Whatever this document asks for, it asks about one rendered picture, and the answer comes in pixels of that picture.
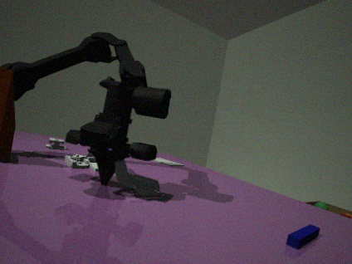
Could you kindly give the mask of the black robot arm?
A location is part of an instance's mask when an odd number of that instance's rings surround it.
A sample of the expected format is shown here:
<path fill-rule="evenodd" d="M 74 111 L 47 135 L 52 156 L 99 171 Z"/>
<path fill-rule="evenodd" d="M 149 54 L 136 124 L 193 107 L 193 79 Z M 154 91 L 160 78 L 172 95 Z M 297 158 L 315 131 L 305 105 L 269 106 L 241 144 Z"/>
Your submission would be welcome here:
<path fill-rule="evenodd" d="M 112 56 L 109 44 L 115 47 L 116 56 Z M 100 83 L 108 89 L 104 109 L 131 114 L 133 108 L 137 115 L 165 119 L 169 113 L 171 90 L 147 87 L 145 68 L 134 60 L 126 40 L 119 40 L 108 32 L 93 33 L 79 46 L 31 64 L 17 61 L 0 68 L 14 71 L 14 100 L 17 101 L 45 76 L 83 61 L 111 63 L 114 60 L 120 62 L 121 81 L 108 76 Z M 102 120 L 103 115 L 97 115 L 93 121 L 81 126 L 80 144 L 97 150 L 105 150 L 109 144 L 118 145 L 123 136 L 119 120 L 112 118 L 111 122 L 106 122 Z"/>

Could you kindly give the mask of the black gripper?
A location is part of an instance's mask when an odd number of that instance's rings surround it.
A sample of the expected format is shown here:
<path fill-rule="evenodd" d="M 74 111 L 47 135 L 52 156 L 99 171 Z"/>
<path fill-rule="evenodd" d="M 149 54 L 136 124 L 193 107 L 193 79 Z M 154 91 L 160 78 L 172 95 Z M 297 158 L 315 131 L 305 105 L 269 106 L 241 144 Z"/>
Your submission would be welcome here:
<path fill-rule="evenodd" d="M 143 143 L 126 144 L 128 143 L 128 126 L 132 121 L 132 119 L 130 119 L 130 113 L 120 110 L 104 109 L 103 113 L 100 112 L 99 115 L 103 115 L 102 120 L 106 122 L 111 122 L 112 118 L 118 119 L 123 130 L 122 140 L 118 145 L 109 144 L 105 150 L 88 149 L 88 152 L 91 152 L 95 156 L 102 185 L 106 185 L 114 175 L 115 161 L 122 160 L 123 162 L 125 159 L 130 158 L 130 155 L 132 159 L 143 161 L 156 159 L 157 148 L 155 145 Z M 80 135 L 80 130 L 70 130 L 66 135 L 66 142 L 79 144 Z M 112 150 L 109 151 L 108 149 Z"/>

